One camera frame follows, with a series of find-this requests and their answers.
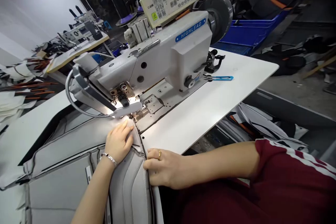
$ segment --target hand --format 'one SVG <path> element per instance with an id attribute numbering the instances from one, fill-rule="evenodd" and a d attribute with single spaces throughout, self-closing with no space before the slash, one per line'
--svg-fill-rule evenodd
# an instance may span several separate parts
<path id="1" fill-rule="evenodd" d="M 113 159 L 120 164 L 126 157 L 133 144 L 133 136 L 130 135 L 125 142 L 127 135 L 133 130 L 133 126 L 126 127 L 127 120 L 117 125 L 111 130 L 106 137 L 105 153 L 109 154 Z"/>
<path id="2" fill-rule="evenodd" d="M 159 151 L 161 151 L 160 160 L 158 160 Z M 191 156 L 181 156 L 169 150 L 149 149 L 143 168 L 149 170 L 149 181 L 152 186 L 164 185 L 172 189 L 183 189 L 193 185 Z"/>

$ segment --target sewing operator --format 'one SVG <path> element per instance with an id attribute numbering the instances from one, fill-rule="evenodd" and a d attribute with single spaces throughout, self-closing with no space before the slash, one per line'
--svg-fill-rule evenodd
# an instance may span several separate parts
<path id="1" fill-rule="evenodd" d="M 108 133 L 110 159 L 99 162 L 72 224 L 103 223 L 115 164 L 133 143 L 126 124 Z M 149 149 L 143 168 L 152 186 L 173 189 L 160 190 L 168 223 L 335 223 L 336 169 L 267 139 L 192 156 Z"/>

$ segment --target gray leather fabric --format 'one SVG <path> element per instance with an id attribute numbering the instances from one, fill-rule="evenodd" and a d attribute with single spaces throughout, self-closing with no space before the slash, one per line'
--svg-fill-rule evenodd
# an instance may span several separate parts
<path id="1" fill-rule="evenodd" d="M 107 133 L 122 120 L 92 119 L 35 153 L 25 166 L 31 174 L 26 186 L 27 223 L 71 222 L 88 185 L 85 169 L 95 170 Z M 132 134 L 134 145 L 111 179 L 106 223 L 111 218 L 118 224 L 152 223 L 148 174 L 142 168 L 146 157 L 137 131 Z"/>

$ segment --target thread snips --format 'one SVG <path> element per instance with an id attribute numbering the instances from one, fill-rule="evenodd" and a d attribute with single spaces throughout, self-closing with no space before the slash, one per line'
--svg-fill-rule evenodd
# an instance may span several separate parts
<path id="1" fill-rule="evenodd" d="M 232 81 L 233 76 L 211 76 L 211 75 L 205 75 L 204 80 L 206 81 Z"/>

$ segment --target woman's right hand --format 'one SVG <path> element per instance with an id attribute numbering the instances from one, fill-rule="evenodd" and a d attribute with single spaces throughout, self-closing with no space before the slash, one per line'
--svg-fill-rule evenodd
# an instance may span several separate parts
<path id="1" fill-rule="evenodd" d="M 152 186 L 183 189 L 194 184 L 192 156 L 181 156 L 169 150 L 149 149 L 143 168 L 149 171 Z"/>

